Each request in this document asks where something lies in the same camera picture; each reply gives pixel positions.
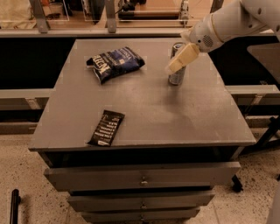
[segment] speckled floor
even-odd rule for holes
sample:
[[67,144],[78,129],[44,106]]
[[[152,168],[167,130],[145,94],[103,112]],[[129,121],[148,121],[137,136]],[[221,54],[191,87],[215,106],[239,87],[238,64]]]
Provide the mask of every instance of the speckled floor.
[[[18,224],[84,224],[67,204],[67,193],[56,192],[43,176],[45,163],[28,151],[31,135],[0,135],[0,223],[9,223],[11,191],[18,188],[22,203]],[[280,173],[280,149],[239,158],[237,173],[244,191],[216,186],[215,197],[190,220],[161,220],[157,224],[264,224]]]

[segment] black snack bar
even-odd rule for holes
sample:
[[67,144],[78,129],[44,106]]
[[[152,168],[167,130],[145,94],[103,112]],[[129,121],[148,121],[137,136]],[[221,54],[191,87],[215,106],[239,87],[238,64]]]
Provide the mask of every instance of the black snack bar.
[[144,60],[129,47],[95,55],[87,61],[101,84],[121,74],[135,71],[145,64]]
[[104,110],[101,120],[88,144],[110,146],[124,115],[114,111]]

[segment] wooden panel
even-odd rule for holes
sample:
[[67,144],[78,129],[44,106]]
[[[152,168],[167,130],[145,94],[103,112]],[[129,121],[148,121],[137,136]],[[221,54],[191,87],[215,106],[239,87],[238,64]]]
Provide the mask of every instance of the wooden panel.
[[190,210],[174,210],[162,212],[144,213],[83,213],[82,217],[88,222],[104,221],[152,221],[166,219],[189,219],[195,217],[200,210],[198,208]]
[[238,162],[116,165],[46,169],[45,176],[58,191],[215,186],[227,184],[239,168]]
[[213,196],[212,191],[161,192],[132,195],[75,196],[70,197],[68,202],[76,212],[150,210],[206,206]]

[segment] can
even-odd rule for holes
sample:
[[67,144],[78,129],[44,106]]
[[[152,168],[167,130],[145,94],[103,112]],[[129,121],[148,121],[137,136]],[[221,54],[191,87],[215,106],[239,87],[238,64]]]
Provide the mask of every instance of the can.
[[[183,47],[184,45],[185,45],[185,43],[183,43],[183,42],[175,43],[172,47],[171,58],[173,58],[176,55],[179,48]],[[186,71],[186,67],[184,66],[180,70],[178,70],[176,73],[169,75],[168,81],[172,85],[181,84],[183,82],[183,79],[184,79],[185,71]]]

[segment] gray table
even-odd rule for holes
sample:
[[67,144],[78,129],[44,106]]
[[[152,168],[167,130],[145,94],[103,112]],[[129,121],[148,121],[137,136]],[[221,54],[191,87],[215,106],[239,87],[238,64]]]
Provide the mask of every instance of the gray table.
[[[207,54],[186,68],[182,85],[168,83],[165,66],[180,40],[76,40],[30,150],[48,163],[46,177],[58,191],[71,193],[69,203],[87,212],[87,221],[193,217],[198,208],[190,208],[206,205],[211,188],[228,183],[239,169],[229,162],[238,147],[256,142]],[[100,85],[86,61],[124,46],[146,65]],[[111,147],[90,146],[104,109],[125,118]],[[164,208],[160,201],[167,201]]]

